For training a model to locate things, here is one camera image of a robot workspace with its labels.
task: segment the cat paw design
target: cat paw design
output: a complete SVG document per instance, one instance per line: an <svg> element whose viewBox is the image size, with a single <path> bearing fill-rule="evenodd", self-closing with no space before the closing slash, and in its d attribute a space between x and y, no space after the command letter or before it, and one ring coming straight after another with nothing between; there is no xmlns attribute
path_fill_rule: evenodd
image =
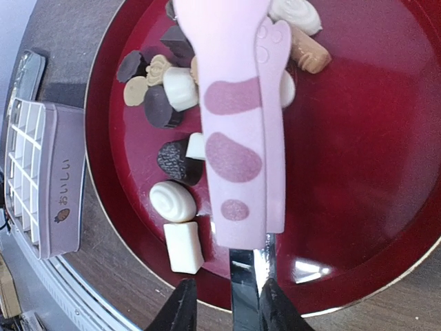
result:
<svg viewBox="0 0 441 331"><path fill-rule="evenodd" d="M286 68L291 50L291 28L285 21L275 24L266 17L257 32L256 60L259 67L260 79L274 77L280 82L283 70Z"/></svg>

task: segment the white wall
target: white wall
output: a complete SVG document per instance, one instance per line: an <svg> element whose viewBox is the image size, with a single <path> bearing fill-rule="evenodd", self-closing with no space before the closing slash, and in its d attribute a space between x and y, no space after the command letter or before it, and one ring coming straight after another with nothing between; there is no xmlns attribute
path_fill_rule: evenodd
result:
<svg viewBox="0 0 441 331"><path fill-rule="evenodd" d="M6 104L9 80L21 38L37 0L0 0L0 115Z"/></svg>

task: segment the white plastic container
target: white plastic container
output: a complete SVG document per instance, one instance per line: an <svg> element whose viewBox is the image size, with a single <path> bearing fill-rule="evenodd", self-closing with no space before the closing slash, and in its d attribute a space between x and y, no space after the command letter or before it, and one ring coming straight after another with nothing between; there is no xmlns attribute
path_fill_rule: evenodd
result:
<svg viewBox="0 0 441 331"><path fill-rule="evenodd" d="M5 160L6 207L36 257L78 250L83 110L15 99Z"/></svg>

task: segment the wooden table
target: wooden table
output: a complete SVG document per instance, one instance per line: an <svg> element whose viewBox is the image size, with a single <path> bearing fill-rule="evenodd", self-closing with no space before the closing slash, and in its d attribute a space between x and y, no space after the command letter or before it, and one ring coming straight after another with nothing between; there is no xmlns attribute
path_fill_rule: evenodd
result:
<svg viewBox="0 0 441 331"><path fill-rule="evenodd" d="M40 100L83 107L94 55L121 2L38 0L21 51L33 49L48 58ZM85 180L82 231L80 251L68 254L67 260L114 307L144 328L171 289L119 239L101 209L89 176ZM231 314L202 304L198 309L199 330L231 330ZM441 330L441 249L384 292L308 322L317 331Z"/></svg>

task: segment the red tray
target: red tray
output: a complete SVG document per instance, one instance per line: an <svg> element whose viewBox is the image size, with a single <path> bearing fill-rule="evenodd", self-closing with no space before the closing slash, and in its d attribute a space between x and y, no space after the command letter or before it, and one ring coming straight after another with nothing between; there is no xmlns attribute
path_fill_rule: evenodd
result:
<svg viewBox="0 0 441 331"><path fill-rule="evenodd" d="M198 109L175 130L153 128L125 107L116 81L132 50L171 54L165 0L127 0L104 36L86 103L88 162L116 231L155 274L176 285L164 220L148 192L166 179L159 148L200 130ZM441 236L441 1L315 0L316 37L334 60L322 73L295 69L297 96L285 111L287 227L278 237L278 280L303 314L341 308L408 273ZM198 202L206 264L199 299L230 307L227 250L210 231L207 183ZM296 259L328 265L319 280L294 282Z"/></svg>

